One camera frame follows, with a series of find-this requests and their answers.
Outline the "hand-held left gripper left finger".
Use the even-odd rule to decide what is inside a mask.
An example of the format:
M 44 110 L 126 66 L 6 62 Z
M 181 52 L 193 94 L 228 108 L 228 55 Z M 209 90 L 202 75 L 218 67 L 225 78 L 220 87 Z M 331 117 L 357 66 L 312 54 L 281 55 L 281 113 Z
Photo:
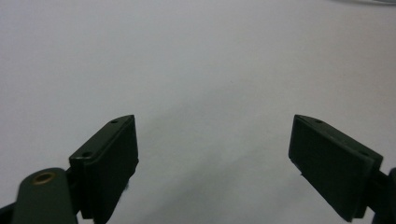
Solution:
M 134 116 L 108 122 L 69 157 L 69 163 L 77 209 L 83 218 L 106 224 L 139 163 Z

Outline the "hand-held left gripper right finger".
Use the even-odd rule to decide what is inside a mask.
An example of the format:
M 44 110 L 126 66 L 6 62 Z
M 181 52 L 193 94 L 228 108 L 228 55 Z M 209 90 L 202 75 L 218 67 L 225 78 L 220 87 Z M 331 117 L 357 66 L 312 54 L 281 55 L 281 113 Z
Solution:
M 296 115 L 289 158 L 342 219 L 364 216 L 380 154 L 320 119 Z

